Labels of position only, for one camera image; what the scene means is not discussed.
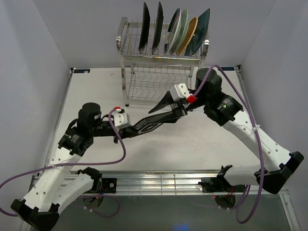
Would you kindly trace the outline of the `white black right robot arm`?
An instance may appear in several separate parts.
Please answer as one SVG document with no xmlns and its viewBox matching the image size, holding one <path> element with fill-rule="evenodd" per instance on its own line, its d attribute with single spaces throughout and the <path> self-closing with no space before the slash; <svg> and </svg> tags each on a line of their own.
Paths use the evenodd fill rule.
<svg viewBox="0 0 308 231">
<path fill-rule="evenodd" d="M 184 83 L 174 85 L 150 113 L 175 104 L 182 116 L 203 107 L 207 117 L 232 133 L 256 157 L 263 160 L 262 164 L 256 166 L 222 167 L 206 186 L 218 186 L 223 191 L 229 191 L 237 185 L 260 185 L 265 191 L 277 194 L 304 160 L 304 156 L 300 152 L 284 149 L 258 128 L 243 104 L 223 93 L 221 86 L 222 78 L 215 70 L 200 68 L 196 73 L 193 90 L 188 89 Z"/>
</svg>

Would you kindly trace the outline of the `white plate teal red rim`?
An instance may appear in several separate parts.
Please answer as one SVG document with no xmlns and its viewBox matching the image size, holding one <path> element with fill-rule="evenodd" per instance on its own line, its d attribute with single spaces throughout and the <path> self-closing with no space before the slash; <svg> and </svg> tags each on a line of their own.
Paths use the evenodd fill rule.
<svg viewBox="0 0 308 231">
<path fill-rule="evenodd" d="M 180 8 L 177 8 L 171 19 L 171 22 L 169 24 L 166 33 L 164 54 L 167 54 L 168 52 L 171 53 L 171 50 L 179 36 L 180 28 L 181 28 L 181 10 Z"/>
</svg>

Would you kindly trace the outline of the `black square floral plate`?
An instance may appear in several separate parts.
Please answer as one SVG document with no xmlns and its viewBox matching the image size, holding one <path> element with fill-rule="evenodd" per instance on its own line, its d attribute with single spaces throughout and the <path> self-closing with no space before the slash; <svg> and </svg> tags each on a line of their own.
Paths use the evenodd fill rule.
<svg viewBox="0 0 308 231">
<path fill-rule="evenodd" d="M 162 7 L 161 2 L 159 2 L 158 10 L 157 10 L 157 17 L 156 17 L 154 39 L 153 39 L 153 45 L 152 45 L 152 54 L 155 54 L 155 52 L 158 50 L 158 45 L 160 44 L 163 20 L 164 20 L 163 7 Z"/>
<path fill-rule="evenodd" d="M 150 13 L 146 2 L 143 3 L 143 15 L 142 15 L 142 27 L 141 27 L 141 36 L 139 42 L 139 53 L 143 53 L 145 51 L 145 47 L 148 43 L 149 37 L 149 29 L 150 29 Z"/>
</svg>

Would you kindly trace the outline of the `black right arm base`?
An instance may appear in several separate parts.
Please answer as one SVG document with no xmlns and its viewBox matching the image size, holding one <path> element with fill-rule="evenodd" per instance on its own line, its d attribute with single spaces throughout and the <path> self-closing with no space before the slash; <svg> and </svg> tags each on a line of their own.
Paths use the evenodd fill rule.
<svg viewBox="0 0 308 231">
<path fill-rule="evenodd" d="M 224 175 L 226 172 L 232 167 L 232 165 L 221 166 L 220 172 L 215 177 L 203 177 L 201 181 L 198 182 L 198 185 L 201 185 L 202 192 L 213 193 L 213 192 L 221 192 L 221 193 L 243 193 L 245 189 L 245 185 L 230 185 L 226 179 L 224 179 Z"/>
</svg>

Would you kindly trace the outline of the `cream square floral plate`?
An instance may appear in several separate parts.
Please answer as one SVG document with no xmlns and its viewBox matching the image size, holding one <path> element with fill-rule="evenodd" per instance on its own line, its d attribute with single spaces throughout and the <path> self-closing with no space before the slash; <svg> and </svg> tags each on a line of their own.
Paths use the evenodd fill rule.
<svg viewBox="0 0 308 231">
<path fill-rule="evenodd" d="M 141 119 L 133 127 L 137 130 L 137 136 L 154 131 L 164 123 L 176 123 L 184 115 L 178 115 L 176 112 L 169 111 L 156 115 L 151 115 Z"/>
</svg>

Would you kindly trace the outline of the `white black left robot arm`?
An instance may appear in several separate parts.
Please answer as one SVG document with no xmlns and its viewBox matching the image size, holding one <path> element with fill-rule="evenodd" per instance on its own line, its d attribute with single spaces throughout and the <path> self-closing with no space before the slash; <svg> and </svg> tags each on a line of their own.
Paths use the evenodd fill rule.
<svg viewBox="0 0 308 231">
<path fill-rule="evenodd" d="M 15 199 L 11 209 L 26 223 L 39 231 L 50 231 L 57 223 L 61 212 L 87 191 L 97 192 L 102 187 L 102 174 L 85 164 L 78 177 L 60 188 L 73 166 L 80 166 L 80 159 L 92 146 L 95 137 L 112 136 L 120 141 L 119 131 L 130 126 L 129 115 L 124 109 L 115 107 L 103 120 L 101 107 L 97 103 L 86 103 L 78 117 L 69 125 L 58 143 L 50 165 L 21 199 Z"/>
</svg>

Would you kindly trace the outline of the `dark teal square plate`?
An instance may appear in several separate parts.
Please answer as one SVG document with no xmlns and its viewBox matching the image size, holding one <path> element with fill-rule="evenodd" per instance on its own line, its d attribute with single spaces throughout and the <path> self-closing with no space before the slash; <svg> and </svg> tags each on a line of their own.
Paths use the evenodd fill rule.
<svg viewBox="0 0 308 231">
<path fill-rule="evenodd" d="M 185 56 L 193 56 L 202 45 L 208 31 L 208 24 L 210 19 L 210 9 L 207 9 L 198 17 L 197 26 L 194 32 L 194 36 L 189 42 Z"/>
</svg>

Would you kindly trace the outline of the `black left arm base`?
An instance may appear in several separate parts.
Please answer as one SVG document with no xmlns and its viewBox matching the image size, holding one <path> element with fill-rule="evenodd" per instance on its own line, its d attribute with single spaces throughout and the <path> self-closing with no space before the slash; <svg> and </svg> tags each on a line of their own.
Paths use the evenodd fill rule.
<svg viewBox="0 0 308 231">
<path fill-rule="evenodd" d="M 100 171 L 94 169 L 91 176 L 94 177 L 93 186 L 90 189 L 91 193 L 116 193 L 117 178 L 103 178 Z"/>
</svg>

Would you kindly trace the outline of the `woven bamboo round plate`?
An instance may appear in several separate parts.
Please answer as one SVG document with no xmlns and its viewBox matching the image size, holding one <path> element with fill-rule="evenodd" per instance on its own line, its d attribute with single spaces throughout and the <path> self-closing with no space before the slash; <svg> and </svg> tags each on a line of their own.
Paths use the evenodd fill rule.
<svg viewBox="0 0 308 231">
<path fill-rule="evenodd" d="M 180 43 L 179 48 L 177 49 L 177 55 L 180 55 L 181 53 L 183 53 L 184 50 L 186 49 L 186 47 L 188 46 L 188 44 L 191 41 L 191 39 L 194 35 L 194 32 L 196 30 L 197 23 L 198 23 L 198 17 L 194 17 L 189 22 L 186 33 L 184 34 L 185 37 L 184 37 L 183 41 Z"/>
</svg>

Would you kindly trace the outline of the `light green floral plate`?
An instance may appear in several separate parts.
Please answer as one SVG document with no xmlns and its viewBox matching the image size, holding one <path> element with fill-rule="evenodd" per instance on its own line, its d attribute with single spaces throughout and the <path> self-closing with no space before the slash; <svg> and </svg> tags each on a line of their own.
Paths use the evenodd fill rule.
<svg viewBox="0 0 308 231">
<path fill-rule="evenodd" d="M 185 38 L 185 33 L 188 30 L 188 10 L 184 9 L 181 12 L 181 17 L 180 17 L 180 30 L 178 33 L 178 37 L 174 43 L 174 45 L 171 48 L 171 55 L 173 55 L 179 48 L 180 45 L 182 44 L 184 38 Z"/>
</svg>

